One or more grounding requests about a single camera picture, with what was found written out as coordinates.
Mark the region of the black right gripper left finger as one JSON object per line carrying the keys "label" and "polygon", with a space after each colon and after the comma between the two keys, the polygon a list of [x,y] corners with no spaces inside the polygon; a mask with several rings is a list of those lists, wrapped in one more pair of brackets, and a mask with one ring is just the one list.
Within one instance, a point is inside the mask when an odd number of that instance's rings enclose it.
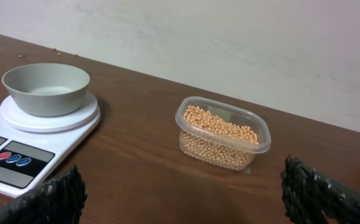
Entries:
{"label": "black right gripper left finger", "polygon": [[77,166],[0,208],[0,224],[80,222],[87,194]]}

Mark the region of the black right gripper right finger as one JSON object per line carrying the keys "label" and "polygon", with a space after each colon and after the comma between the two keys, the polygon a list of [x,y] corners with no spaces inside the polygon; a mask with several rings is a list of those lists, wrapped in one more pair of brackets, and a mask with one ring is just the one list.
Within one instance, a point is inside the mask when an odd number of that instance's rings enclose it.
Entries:
{"label": "black right gripper right finger", "polygon": [[282,179],[285,215],[293,223],[360,223],[360,192],[288,156]]}

